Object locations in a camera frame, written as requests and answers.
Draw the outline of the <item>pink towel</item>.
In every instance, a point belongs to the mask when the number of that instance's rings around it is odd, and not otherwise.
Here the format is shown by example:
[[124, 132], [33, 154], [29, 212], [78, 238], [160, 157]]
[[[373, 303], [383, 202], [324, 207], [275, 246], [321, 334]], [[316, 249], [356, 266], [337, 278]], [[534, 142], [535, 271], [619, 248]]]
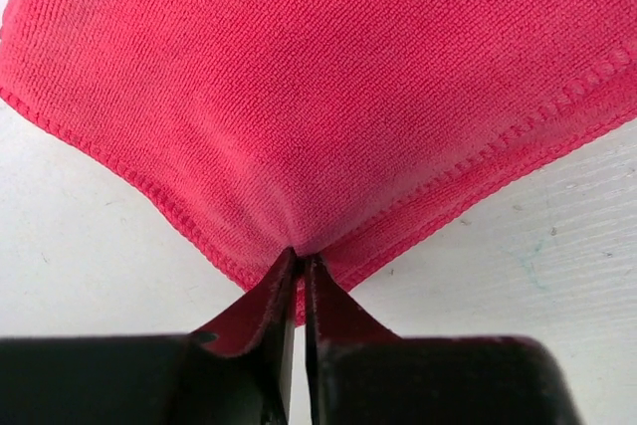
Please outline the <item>pink towel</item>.
[[636, 0], [9, 0], [1, 96], [241, 288], [351, 289], [635, 117]]

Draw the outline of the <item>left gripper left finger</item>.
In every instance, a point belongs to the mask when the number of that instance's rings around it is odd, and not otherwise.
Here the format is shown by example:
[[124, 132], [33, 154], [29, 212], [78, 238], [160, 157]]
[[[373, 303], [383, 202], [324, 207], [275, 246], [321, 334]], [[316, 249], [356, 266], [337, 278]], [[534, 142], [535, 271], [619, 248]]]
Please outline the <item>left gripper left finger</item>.
[[288, 423], [296, 262], [189, 333], [2, 339], [2, 423]]

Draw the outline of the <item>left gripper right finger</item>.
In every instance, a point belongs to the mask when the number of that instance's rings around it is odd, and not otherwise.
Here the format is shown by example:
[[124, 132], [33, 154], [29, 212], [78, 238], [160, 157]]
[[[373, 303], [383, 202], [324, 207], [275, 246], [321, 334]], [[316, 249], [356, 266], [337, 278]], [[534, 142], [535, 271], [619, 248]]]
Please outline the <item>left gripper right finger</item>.
[[549, 351], [526, 336], [401, 337], [308, 259], [306, 370], [316, 424], [579, 424]]

